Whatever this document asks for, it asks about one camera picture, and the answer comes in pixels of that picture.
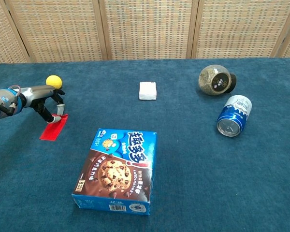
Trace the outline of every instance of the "red cloth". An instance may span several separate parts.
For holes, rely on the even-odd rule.
[[[62,115],[61,120],[59,122],[50,123],[46,126],[44,132],[40,136],[41,140],[48,140],[48,141],[56,141],[58,135],[60,134],[64,124],[68,119],[68,115]]]

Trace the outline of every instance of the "can lid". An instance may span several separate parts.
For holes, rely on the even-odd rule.
[[[236,86],[236,76],[232,73],[230,74],[230,76],[231,76],[231,84],[230,87],[225,91],[226,93],[231,93]]]
[[[225,136],[234,137],[240,132],[240,126],[231,119],[222,119],[217,123],[217,129]]]

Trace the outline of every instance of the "black lid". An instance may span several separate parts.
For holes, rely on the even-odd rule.
[[[235,88],[236,86],[236,76],[234,74],[230,74],[231,76],[231,85],[230,87],[225,91],[225,93],[231,93],[232,90]]]

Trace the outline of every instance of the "can label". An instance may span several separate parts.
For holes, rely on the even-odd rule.
[[[241,132],[248,120],[252,108],[251,101],[242,95],[234,95],[230,97],[221,114],[218,117],[217,123],[223,119],[232,120],[239,126],[239,132]]]

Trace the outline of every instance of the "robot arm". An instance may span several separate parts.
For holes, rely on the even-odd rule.
[[[60,95],[65,93],[53,86],[34,86],[20,88],[11,86],[8,89],[0,89],[0,119],[18,114],[23,108],[33,108],[47,123],[54,123],[61,120],[64,102]],[[57,103],[57,116],[46,109],[44,103],[51,97]]]

